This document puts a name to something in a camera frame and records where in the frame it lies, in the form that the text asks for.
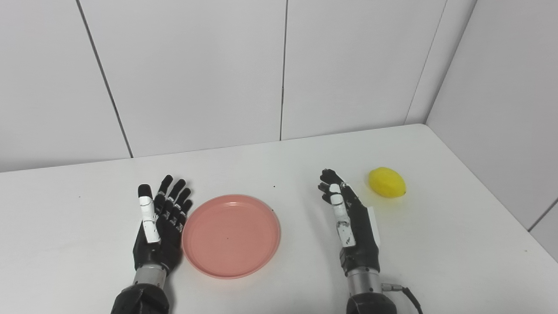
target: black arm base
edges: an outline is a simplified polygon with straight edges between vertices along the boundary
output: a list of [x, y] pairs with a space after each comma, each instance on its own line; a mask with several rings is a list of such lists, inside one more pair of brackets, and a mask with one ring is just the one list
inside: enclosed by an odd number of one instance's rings
[[361, 293], [347, 302], [347, 314], [397, 314], [395, 304], [381, 293]]
[[163, 290], [152, 284], [130, 286], [116, 297], [110, 314], [168, 314], [169, 302]]

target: panel seam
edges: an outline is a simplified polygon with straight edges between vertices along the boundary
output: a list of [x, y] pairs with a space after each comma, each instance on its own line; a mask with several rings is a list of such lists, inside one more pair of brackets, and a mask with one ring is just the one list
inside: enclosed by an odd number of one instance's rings
[[112, 96], [112, 92], [110, 91], [110, 86], [108, 84], [107, 76], [105, 75], [103, 65], [101, 64], [101, 59], [99, 58], [97, 48], [95, 47], [95, 42], [93, 41], [93, 36], [91, 35], [91, 30], [89, 29], [89, 25], [87, 24], [87, 20], [85, 19], [85, 13], [83, 12], [83, 8], [81, 7], [80, 1], [75, 0], [75, 2], [78, 5], [79, 13], [81, 14], [81, 19], [83, 20], [83, 24], [85, 25], [85, 30], [87, 31], [87, 36], [89, 37], [89, 42], [91, 43], [91, 48], [93, 49], [93, 54], [95, 55], [95, 59], [97, 60], [97, 65], [99, 66], [101, 76], [103, 77], [103, 81], [104, 81], [105, 87], [107, 89], [107, 93], [109, 95], [110, 102], [112, 103], [114, 113], [116, 114], [116, 120], [118, 120], [118, 125], [120, 126], [120, 131], [122, 132], [122, 136], [124, 137], [124, 142], [126, 143], [126, 148], [128, 149], [128, 153], [130, 155], [130, 158], [134, 158], [134, 155], [132, 154], [132, 148], [130, 147], [130, 143], [128, 142], [128, 137], [126, 136], [124, 126], [122, 125], [122, 120], [120, 119], [120, 114], [118, 113], [118, 108], [116, 107], [116, 103], [114, 102], [114, 97]]
[[457, 49], [459, 48], [459, 45], [461, 44], [461, 39], [463, 38], [463, 35], [465, 34], [465, 29], [467, 28], [467, 25], [469, 24], [469, 21], [471, 20], [471, 16], [473, 15], [473, 11], [475, 10], [475, 6], [477, 5], [477, 0], [474, 0], [473, 4], [471, 5], [471, 9], [469, 10], [469, 16], [467, 17], [467, 22], [463, 25], [463, 28], [461, 29], [461, 33], [459, 34], [459, 38], [457, 41], [457, 44], [455, 45], [455, 49], [452, 51], [451, 53], [451, 57], [450, 60], [448, 62], [448, 65], [446, 66], [445, 70], [444, 70], [444, 74], [442, 75], [438, 86], [436, 88], [436, 92], [434, 93], [434, 97], [432, 98], [432, 103], [430, 103], [430, 108], [428, 109], [428, 112], [426, 113], [426, 117], [424, 119], [424, 123], [426, 124], [426, 121], [428, 120], [428, 117], [430, 116], [430, 112], [432, 112], [432, 108], [434, 106], [434, 102], [436, 101], [436, 98], [438, 97], [438, 94], [440, 93], [440, 89], [442, 88], [442, 84], [446, 79], [446, 76], [448, 74], [448, 71], [450, 69], [451, 63], [453, 62], [453, 59], [455, 57], [455, 53], [457, 53]]
[[279, 120], [279, 140], [283, 139], [283, 105], [285, 102], [285, 60], [287, 56], [287, 15], [288, 15], [288, 0], [285, 4], [285, 37], [283, 40], [283, 78], [281, 82], [281, 118]]
[[438, 25], [436, 25], [436, 30], [434, 31], [434, 36], [432, 37], [432, 41], [430, 42], [430, 47], [428, 48], [428, 53], [426, 54], [426, 58], [424, 59], [422, 69], [420, 70], [420, 75], [418, 76], [417, 86], [415, 87], [415, 91], [413, 92], [413, 97], [411, 98], [411, 103], [409, 104], [409, 109], [407, 110], [407, 114], [405, 115], [405, 120], [403, 121], [403, 124], [407, 123], [407, 118], [409, 117], [409, 112], [411, 112], [411, 106], [413, 105], [413, 101], [415, 100], [417, 90], [419, 89], [420, 80], [422, 78], [422, 74], [424, 73], [424, 68], [426, 67], [426, 63], [428, 62], [428, 57], [430, 56], [430, 51], [432, 50], [432, 45], [434, 44], [434, 40], [436, 39], [436, 34], [438, 34], [438, 28], [440, 27], [440, 23], [442, 22], [442, 16], [444, 16], [444, 11], [446, 11], [446, 6], [447, 5], [448, 5], [448, 0], [446, 0], [446, 2], [444, 3], [444, 7], [442, 8], [442, 13], [440, 14], [440, 18], [438, 19]]
[[528, 231], [528, 232], [531, 232], [531, 231], [533, 230], [533, 228], [535, 228], [535, 227], [538, 225], [538, 223], [541, 222], [541, 220], [550, 212], [550, 210], [553, 209], [554, 206], [556, 206], [556, 204], [558, 204], [558, 198], [557, 198], [554, 202], [552, 202], [552, 204], [550, 204], [550, 207], [547, 208], [547, 209], [545, 210], [544, 213], [542, 213], [541, 217], [539, 217], [539, 218], [533, 223], [533, 225], [532, 225], [529, 229], [527, 229], [527, 231]]

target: cable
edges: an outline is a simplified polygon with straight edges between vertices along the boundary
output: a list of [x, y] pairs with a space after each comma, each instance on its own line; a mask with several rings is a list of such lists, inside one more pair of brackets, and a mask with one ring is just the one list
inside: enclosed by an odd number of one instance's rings
[[411, 301], [411, 303], [413, 303], [413, 305], [417, 308], [418, 314], [422, 314], [420, 303], [417, 300], [417, 298], [415, 298], [415, 296], [412, 294], [411, 290], [409, 290], [409, 288], [407, 287], [403, 287], [401, 291], [407, 296], [407, 298], [409, 298], [409, 301]]

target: metal wrist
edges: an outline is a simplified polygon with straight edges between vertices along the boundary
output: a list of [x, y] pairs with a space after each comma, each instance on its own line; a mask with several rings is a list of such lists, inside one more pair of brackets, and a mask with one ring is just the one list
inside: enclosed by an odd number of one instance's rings
[[351, 296], [365, 292], [382, 293], [379, 272], [369, 267], [357, 267], [347, 272]]
[[159, 288], [165, 285], [166, 269], [159, 264], [145, 264], [136, 270], [133, 284], [148, 283]]

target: pink plate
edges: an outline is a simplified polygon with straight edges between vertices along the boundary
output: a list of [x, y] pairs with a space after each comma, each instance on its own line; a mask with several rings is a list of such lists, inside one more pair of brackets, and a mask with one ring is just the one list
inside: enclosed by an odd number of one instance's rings
[[233, 279], [254, 273], [273, 257], [279, 221], [263, 202], [245, 195], [224, 195], [203, 203], [184, 226], [182, 249], [199, 271]]

